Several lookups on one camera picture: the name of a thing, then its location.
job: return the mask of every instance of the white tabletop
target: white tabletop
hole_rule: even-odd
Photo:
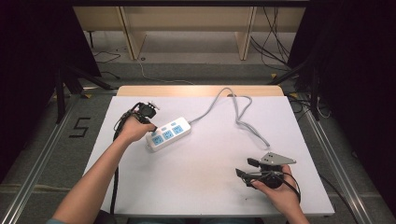
[[[214,97],[113,97],[86,171],[111,144],[114,125],[138,102],[154,101],[161,110],[151,120],[157,126],[206,112]],[[238,97],[240,111],[248,103]],[[235,124],[233,101],[220,97],[212,111],[191,125],[191,133],[174,144],[150,153],[146,139],[131,144],[120,162],[117,214],[130,217],[268,217],[279,213],[264,194],[248,188],[235,168],[256,172],[247,158],[259,160],[272,151],[297,160],[291,170],[308,216],[334,213],[303,136],[283,96],[253,97],[242,121],[253,125],[271,144]],[[102,209],[108,211],[112,184]]]

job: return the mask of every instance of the blue outlet socket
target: blue outlet socket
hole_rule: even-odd
[[[172,129],[175,134],[179,134],[183,132],[183,129],[180,127],[180,125],[177,125],[175,128]]]
[[[163,138],[161,136],[157,136],[152,138],[152,142],[154,143],[155,146],[158,146],[163,142]]]
[[[169,131],[163,133],[163,137],[164,137],[166,140],[168,140],[169,138],[173,137],[173,134],[172,134],[172,132],[169,130]]]

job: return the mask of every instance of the white power strip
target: white power strip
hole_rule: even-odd
[[[163,147],[176,142],[178,139],[191,132],[190,124],[184,118],[175,119],[160,128],[154,133],[146,134],[147,148],[151,151],[158,151]]]

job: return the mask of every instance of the hand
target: hand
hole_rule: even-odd
[[[129,117],[123,127],[119,137],[126,139],[128,144],[141,139],[147,132],[153,131],[155,125],[152,123],[142,124],[133,116]]]
[[[288,165],[282,166],[282,172],[291,175],[291,169]],[[285,181],[296,188],[296,183],[289,175],[284,175]],[[252,180],[251,184],[261,192],[267,195],[274,207],[286,216],[290,223],[307,223],[307,220],[300,207],[298,197],[295,192],[285,184],[277,189],[270,189],[261,181]]]

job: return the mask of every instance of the gray cable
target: gray cable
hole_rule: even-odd
[[[189,124],[193,124],[195,121],[198,121],[198,120],[200,120],[201,118],[203,118],[204,116],[206,116],[206,115],[210,112],[210,110],[212,110],[213,105],[214,105],[215,102],[218,100],[220,94],[221,94],[224,90],[229,90],[229,91],[231,92],[231,94],[233,95],[233,107],[235,108],[235,122],[236,122],[238,125],[242,125],[242,126],[248,128],[254,135],[256,135],[257,137],[259,137],[259,138],[265,143],[266,146],[269,147],[270,144],[267,142],[267,140],[265,140],[265,138],[262,137],[262,136],[260,135],[260,133],[259,133],[252,125],[250,125],[250,124],[248,124],[248,123],[246,123],[246,122],[244,122],[244,121],[241,121],[242,116],[245,114],[246,110],[248,109],[248,107],[249,107],[249,106],[251,105],[251,103],[252,103],[251,97],[249,97],[249,96],[241,96],[241,97],[248,98],[248,99],[249,99],[249,103],[244,107],[244,109],[242,110],[241,115],[239,115],[239,112],[238,112],[238,103],[236,102],[235,94],[233,94],[233,90],[232,90],[231,88],[228,88],[228,87],[222,89],[222,90],[218,93],[218,95],[216,96],[216,98],[215,98],[215,100],[213,101],[212,105],[210,105],[210,107],[207,109],[207,111],[206,111],[202,116],[200,116],[200,117],[198,117],[198,118],[196,118],[196,119],[193,119],[193,120],[189,121]]]

